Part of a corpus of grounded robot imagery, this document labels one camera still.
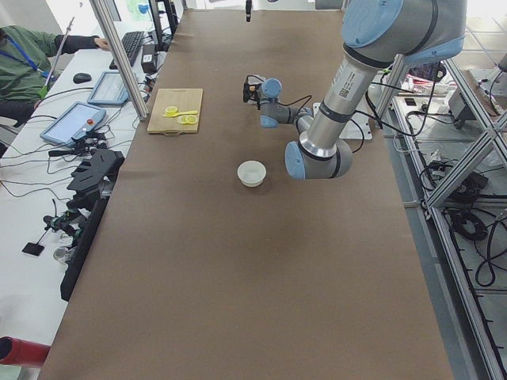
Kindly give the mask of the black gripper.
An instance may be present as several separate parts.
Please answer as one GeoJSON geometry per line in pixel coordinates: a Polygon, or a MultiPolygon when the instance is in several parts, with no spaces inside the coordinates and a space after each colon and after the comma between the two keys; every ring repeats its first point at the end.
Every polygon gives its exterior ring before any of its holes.
{"type": "MultiPolygon", "coordinates": [[[[252,0],[245,1],[245,14],[246,21],[251,21],[252,16],[252,0]]],[[[263,77],[261,76],[246,76],[242,88],[242,100],[244,103],[256,104],[259,100],[258,90],[263,83],[263,77]]]]}

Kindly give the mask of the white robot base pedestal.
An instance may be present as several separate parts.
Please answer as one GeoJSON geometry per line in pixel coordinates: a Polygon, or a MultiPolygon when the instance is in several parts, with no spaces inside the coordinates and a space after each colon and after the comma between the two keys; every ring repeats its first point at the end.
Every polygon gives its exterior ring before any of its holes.
{"type": "Polygon", "coordinates": [[[362,99],[356,107],[356,113],[345,125],[339,138],[346,140],[372,139],[372,132],[369,126],[369,118],[366,116],[366,113],[369,113],[369,109],[365,100],[362,99]]]}

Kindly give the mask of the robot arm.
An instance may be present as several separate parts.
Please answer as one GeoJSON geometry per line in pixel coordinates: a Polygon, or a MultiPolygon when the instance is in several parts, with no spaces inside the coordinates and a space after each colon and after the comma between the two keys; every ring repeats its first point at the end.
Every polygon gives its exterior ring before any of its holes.
{"type": "Polygon", "coordinates": [[[463,48],[465,1],[354,1],[343,19],[344,57],[318,111],[279,101],[276,78],[245,82],[243,100],[255,101],[261,126],[294,124],[299,133],[285,148],[285,167],[296,180],[332,179],[350,168],[353,152],[341,140],[345,125],[379,70],[396,55],[410,66],[439,62],[463,48]]]}

